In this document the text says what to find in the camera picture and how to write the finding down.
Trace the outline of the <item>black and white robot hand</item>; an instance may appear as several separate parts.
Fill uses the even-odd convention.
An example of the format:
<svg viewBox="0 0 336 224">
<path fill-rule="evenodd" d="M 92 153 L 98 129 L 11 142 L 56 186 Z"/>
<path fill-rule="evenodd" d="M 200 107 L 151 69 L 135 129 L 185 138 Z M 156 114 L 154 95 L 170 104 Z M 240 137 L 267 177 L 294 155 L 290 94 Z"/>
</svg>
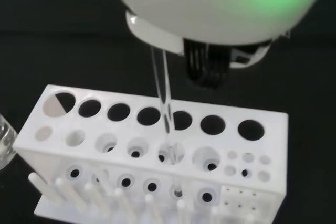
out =
<svg viewBox="0 0 336 224">
<path fill-rule="evenodd" d="M 155 47 L 182 52 L 189 78 L 217 88 L 234 56 L 268 47 L 293 29 L 316 0 L 122 0 L 130 29 Z M 182 40 L 181 49 L 172 42 Z"/>
</svg>

